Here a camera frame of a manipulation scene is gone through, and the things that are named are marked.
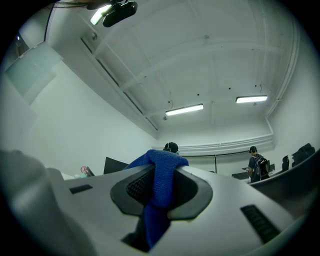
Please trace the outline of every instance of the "ceiling light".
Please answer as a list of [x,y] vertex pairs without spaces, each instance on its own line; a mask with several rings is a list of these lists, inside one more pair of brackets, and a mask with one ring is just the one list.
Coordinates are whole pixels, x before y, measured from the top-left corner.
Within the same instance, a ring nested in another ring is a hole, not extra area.
[[173,116],[173,115],[177,115],[177,114],[183,114],[183,113],[197,111],[197,110],[203,110],[203,109],[204,109],[204,105],[199,104],[199,105],[187,106],[187,107],[182,107],[182,108],[178,108],[178,109],[174,109],[174,110],[169,110],[169,111],[166,111],[165,113],[167,116]]
[[101,7],[99,8],[95,14],[92,16],[90,22],[93,24],[93,25],[97,25],[98,22],[102,19],[103,17],[103,13],[105,13],[109,8],[111,7],[111,4],[108,4],[104,7]]
[[248,103],[248,102],[265,102],[267,100],[267,95],[260,95],[260,96],[242,96],[237,97],[235,102],[236,103]]

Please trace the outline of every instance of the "backpack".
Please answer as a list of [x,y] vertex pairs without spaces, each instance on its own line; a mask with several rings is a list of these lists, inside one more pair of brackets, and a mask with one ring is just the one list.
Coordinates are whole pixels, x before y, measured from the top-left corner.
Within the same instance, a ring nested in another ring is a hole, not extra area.
[[265,159],[263,156],[254,156],[255,158],[255,175],[260,177],[260,180],[263,180],[264,177],[266,177],[269,172],[268,172],[268,160]]

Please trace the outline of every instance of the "man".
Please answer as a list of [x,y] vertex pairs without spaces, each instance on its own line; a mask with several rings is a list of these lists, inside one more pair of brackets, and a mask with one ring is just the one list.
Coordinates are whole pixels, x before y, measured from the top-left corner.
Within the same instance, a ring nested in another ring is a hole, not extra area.
[[[249,151],[251,157],[248,165],[248,174],[251,177],[251,182],[258,182],[269,178],[268,171],[266,170],[267,160],[260,154],[255,146],[250,147]],[[256,164],[259,160],[262,160],[261,169],[256,170]]]
[[171,152],[171,153],[175,153],[177,155],[179,155],[179,153],[180,153],[178,145],[176,143],[174,143],[174,142],[169,142],[169,143],[165,144],[163,150]]

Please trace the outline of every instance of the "blue cloth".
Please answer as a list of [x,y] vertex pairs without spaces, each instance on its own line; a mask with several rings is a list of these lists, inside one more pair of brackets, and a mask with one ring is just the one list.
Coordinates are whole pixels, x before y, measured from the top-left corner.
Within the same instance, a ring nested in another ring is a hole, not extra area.
[[189,166],[189,163],[187,159],[175,153],[152,149],[125,169],[147,164],[155,164],[153,195],[143,211],[146,240],[151,249],[170,226],[167,213],[174,202],[174,171],[177,166]]

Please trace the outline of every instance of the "white ceiling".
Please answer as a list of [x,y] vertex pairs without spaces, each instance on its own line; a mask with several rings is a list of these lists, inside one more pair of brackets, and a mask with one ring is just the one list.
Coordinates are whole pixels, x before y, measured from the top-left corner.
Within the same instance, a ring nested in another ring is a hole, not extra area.
[[[88,23],[78,26],[84,27],[81,37],[94,56],[157,128],[267,111],[284,80],[293,38],[292,18],[276,3],[136,2],[134,16],[111,28],[102,22],[95,26],[96,41]],[[88,22],[93,12],[81,9],[79,14]],[[268,95],[266,102],[236,104],[238,96],[260,93]],[[200,103],[202,111],[162,119],[171,108]]]

